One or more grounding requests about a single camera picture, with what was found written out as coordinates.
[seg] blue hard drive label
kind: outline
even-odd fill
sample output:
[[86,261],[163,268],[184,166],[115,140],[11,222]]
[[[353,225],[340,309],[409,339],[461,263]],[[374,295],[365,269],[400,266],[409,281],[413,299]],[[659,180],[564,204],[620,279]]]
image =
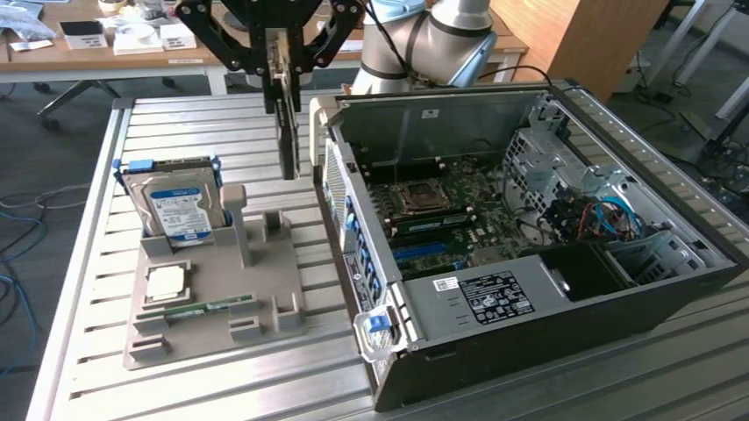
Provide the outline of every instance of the blue hard drive label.
[[535,306],[512,272],[460,282],[473,315],[483,325],[532,313]]
[[204,194],[197,188],[151,192],[151,202],[170,239],[200,242],[212,235],[212,220],[201,207],[202,199]]

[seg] office chair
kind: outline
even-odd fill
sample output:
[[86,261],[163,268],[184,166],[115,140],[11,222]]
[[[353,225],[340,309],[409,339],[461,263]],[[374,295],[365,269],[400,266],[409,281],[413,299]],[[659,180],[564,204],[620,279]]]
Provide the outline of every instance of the office chair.
[[[163,77],[162,83],[169,88],[174,89],[177,87],[176,79],[172,77]],[[55,118],[50,118],[50,114],[61,107],[63,107],[77,96],[79,96],[89,88],[99,88],[105,92],[110,94],[113,99],[121,98],[121,95],[117,90],[110,86],[109,83],[105,81],[78,81],[70,88],[66,90],[61,96],[58,96],[51,103],[37,113],[41,117],[43,122],[43,127],[49,130],[59,130],[61,129],[61,121]],[[34,89],[38,92],[49,93],[51,92],[50,85],[47,83],[35,83]]]

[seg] chair wheel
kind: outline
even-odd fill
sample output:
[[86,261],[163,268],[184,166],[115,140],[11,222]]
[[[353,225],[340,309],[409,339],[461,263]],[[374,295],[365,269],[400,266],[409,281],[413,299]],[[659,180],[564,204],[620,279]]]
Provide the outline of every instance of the chair wheel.
[[50,85],[47,83],[35,83],[34,90],[41,94],[49,94],[50,92],[53,92],[53,88],[50,88]]
[[177,88],[177,82],[176,79],[173,79],[172,77],[163,77],[162,78],[162,84],[169,87],[170,89]]
[[43,118],[43,127],[45,129],[57,132],[61,130],[61,121],[54,118]]

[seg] open computer tower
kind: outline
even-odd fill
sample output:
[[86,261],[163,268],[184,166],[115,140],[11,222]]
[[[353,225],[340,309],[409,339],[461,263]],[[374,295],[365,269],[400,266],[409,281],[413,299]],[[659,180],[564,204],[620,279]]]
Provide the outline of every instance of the open computer tower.
[[314,106],[318,199],[378,411],[651,330],[747,270],[560,89]]

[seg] cpu socket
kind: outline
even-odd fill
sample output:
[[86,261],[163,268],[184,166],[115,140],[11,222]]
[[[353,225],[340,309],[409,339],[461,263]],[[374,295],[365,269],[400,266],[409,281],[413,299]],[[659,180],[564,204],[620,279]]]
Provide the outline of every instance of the cpu socket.
[[439,180],[402,182],[396,188],[405,214],[443,211],[451,208],[451,198]]

